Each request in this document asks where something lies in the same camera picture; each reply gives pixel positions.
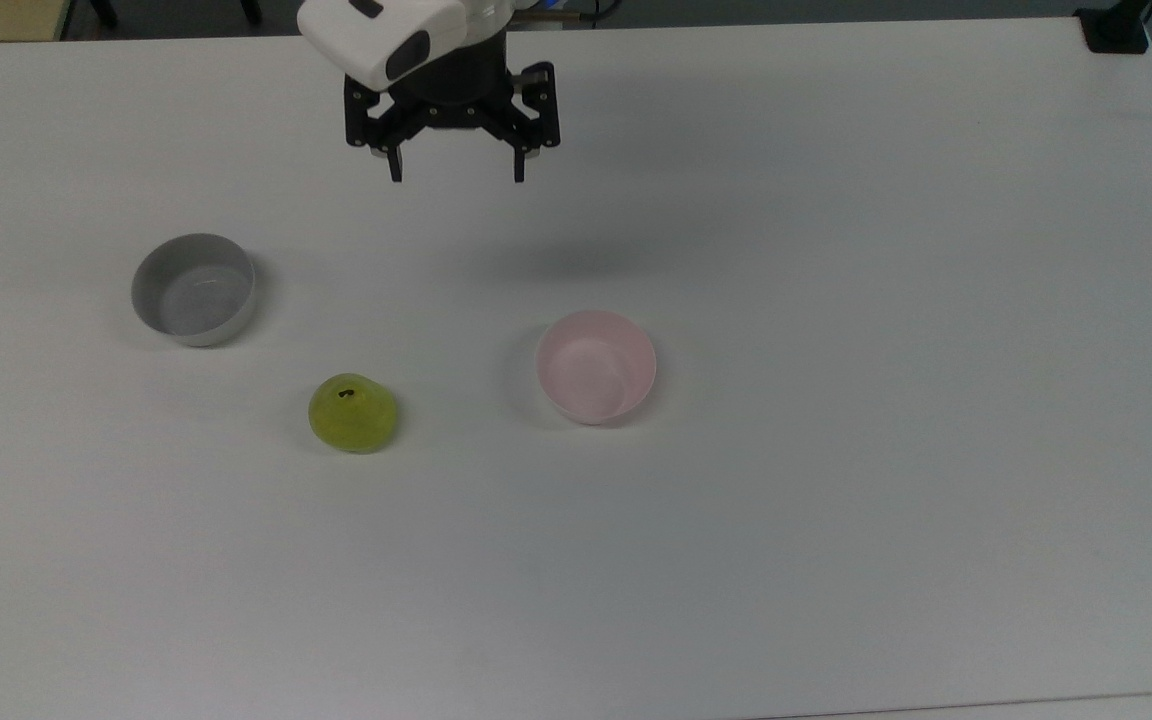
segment apple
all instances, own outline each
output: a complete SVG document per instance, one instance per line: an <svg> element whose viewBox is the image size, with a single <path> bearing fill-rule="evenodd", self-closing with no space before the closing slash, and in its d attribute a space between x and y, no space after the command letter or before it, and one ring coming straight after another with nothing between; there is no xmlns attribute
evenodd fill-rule
<svg viewBox="0 0 1152 720"><path fill-rule="evenodd" d="M310 399L310 427L338 450L380 450L396 425L394 396L379 382L355 373L328 378Z"/></svg>

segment floor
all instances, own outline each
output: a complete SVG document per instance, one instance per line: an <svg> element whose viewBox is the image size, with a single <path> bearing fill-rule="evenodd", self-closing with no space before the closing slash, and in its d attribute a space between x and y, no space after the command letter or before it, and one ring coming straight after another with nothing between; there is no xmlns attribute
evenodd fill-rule
<svg viewBox="0 0 1152 720"><path fill-rule="evenodd" d="M553 3L553 0L541 0ZM301 0L260 0L264 22L249 26L238 0L111 0L119 26L100 28L88 0L73 0L67 40L94 38L296 35ZM627 0L600 26L713 26L856 20L1068 17L1079 6L1111 0ZM590 9L593 0L567 0ZM1152 37L1152 20L1149 22Z"/></svg>

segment white table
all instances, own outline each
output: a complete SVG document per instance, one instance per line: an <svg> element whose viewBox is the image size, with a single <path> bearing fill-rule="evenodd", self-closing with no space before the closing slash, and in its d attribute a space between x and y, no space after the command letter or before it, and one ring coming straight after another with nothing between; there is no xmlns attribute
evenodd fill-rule
<svg viewBox="0 0 1152 720"><path fill-rule="evenodd" d="M705 720L1152 692L1152 51L1073 18L535 33L563 145L407 181L301 38L0 46L0 720ZM215 232L237 342L141 327ZM639 320L621 429L530 354ZM362 372L374 456L310 433Z"/></svg>

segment cable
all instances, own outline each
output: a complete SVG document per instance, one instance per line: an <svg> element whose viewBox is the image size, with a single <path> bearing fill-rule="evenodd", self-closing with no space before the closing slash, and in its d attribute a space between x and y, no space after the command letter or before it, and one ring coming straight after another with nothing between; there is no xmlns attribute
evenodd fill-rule
<svg viewBox="0 0 1152 720"><path fill-rule="evenodd" d="M602 8L602 3L594 0L594 12L593 13L582 13L579 15L579 22L598 24L598 20L611 17L612 13L620 8L623 0L612 0L612 5L607 6L607 9Z"/></svg>

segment black clamp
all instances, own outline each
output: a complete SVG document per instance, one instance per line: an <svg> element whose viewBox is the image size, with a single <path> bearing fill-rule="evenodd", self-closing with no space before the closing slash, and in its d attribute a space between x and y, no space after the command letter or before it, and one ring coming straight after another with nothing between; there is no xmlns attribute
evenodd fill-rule
<svg viewBox="0 0 1152 720"><path fill-rule="evenodd" d="M536 111L530 118L513 104ZM558 97L554 94L554 65L530 65L517 76L495 82L486 94L467 103L433 103L424 99L402 82L389 88L394 104L379 118L370 111L380 104L380 94L358 81L344 78L346 139L356 147L371 147L376 156L389 161L389 177L402 182L402 143L425 128L483 128L498 141L513 146L513 179L524 181L526 159L540 154L541 147L555 147L561 142L558 130Z"/></svg>

